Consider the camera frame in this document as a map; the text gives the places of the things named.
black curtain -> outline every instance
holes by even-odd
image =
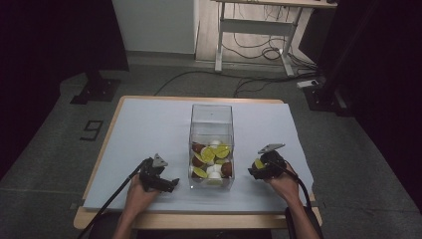
[[[54,106],[60,82],[98,70],[128,71],[111,0],[1,1],[1,176]]]
[[[356,119],[422,212],[420,9],[420,1],[342,0],[318,64],[345,89]]]

hand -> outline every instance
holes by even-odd
[[[160,191],[158,190],[145,192],[140,183],[139,174],[136,174],[131,179],[122,216],[134,220],[139,213],[143,212],[151,204],[159,193]]]
[[[145,192],[139,180],[139,174],[136,174],[130,182],[130,188],[127,191],[126,203],[123,212],[118,219],[113,239],[127,239],[130,237],[130,230],[136,216],[143,212],[149,204],[160,193],[158,190]]]
[[[287,163],[287,170],[292,173],[295,173],[289,163]],[[270,183],[270,185],[277,192],[277,194],[279,194],[283,199],[285,199],[288,204],[300,202],[299,185],[293,178],[291,178],[286,173],[282,173],[277,178],[266,179],[265,181],[267,183]]]

clear plastic container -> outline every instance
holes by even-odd
[[[235,179],[230,106],[193,105],[189,135],[190,188],[230,189]]]

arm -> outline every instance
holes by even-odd
[[[130,237],[131,227],[136,216],[143,212],[159,194],[159,191],[145,192],[140,184],[139,175],[136,174],[130,183],[124,209],[118,219],[113,239],[125,239]]]
[[[288,170],[294,172],[288,164]],[[299,199],[299,186],[290,176],[282,173],[278,178],[266,180],[283,199],[286,200],[292,212],[295,231],[298,239],[319,238],[313,225],[305,213],[304,206]]]

black stand base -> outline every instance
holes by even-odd
[[[330,100],[320,97],[321,88],[304,88],[304,93],[311,111],[333,112],[340,117],[352,117],[347,104],[338,91]]]
[[[111,102],[120,85],[120,80],[103,79],[99,73],[87,73],[88,82],[71,104],[86,105],[88,101]]]

